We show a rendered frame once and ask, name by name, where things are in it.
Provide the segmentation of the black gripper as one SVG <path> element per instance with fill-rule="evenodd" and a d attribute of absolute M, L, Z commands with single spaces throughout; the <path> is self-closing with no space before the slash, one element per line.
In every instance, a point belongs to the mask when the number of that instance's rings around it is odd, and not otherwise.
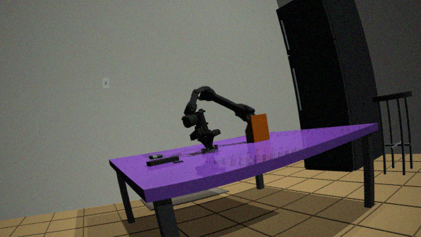
<path fill-rule="evenodd" d="M 195 127 L 199 128 L 199 126 L 201 126 L 202 129 L 205 131 L 205 134 L 201 134 L 197 141 L 201 142 L 205 146 L 205 148 L 209 147 L 209 149 L 212 150 L 212 143 L 213 143 L 214 137 L 221 133 L 219 129 L 212 130 L 212 131 L 209 130 L 207 125 L 208 123 L 206 121 L 196 124 Z"/>

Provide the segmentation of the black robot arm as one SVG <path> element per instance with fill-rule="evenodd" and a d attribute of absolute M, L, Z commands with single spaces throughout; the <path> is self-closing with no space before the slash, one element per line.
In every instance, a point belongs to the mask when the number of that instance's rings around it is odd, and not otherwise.
<path fill-rule="evenodd" d="M 200 96 L 198 96 L 200 93 Z M 195 112 L 197 109 L 196 101 L 199 99 L 200 101 L 214 101 L 220 105 L 223 105 L 235 112 L 235 115 L 241 118 L 243 121 L 246 121 L 248 124 L 250 116 L 256 115 L 254 114 L 255 109 L 244 105 L 242 103 L 234 103 L 225 97 L 222 97 L 215 93 L 215 91 L 210 88 L 209 86 L 201 86 L 200 88 L 194 89 L 191 94 L 190 101 L 187 103 L 186 108 L 184 110 L 184 115 L 182 117 L 183 124 L 186 128 L 192 127 L 196 124 L 205 122 L 204 112 L 205 110 L 199 109 L 199 111 Z M 202 129 L 201 126 L 199 128 L 195 127 L 195 131 L 193 131 L 189 136 L 192 140 L 196 140 L 199 138 L 201 134 L 205 134 L 205 131 Z"/>

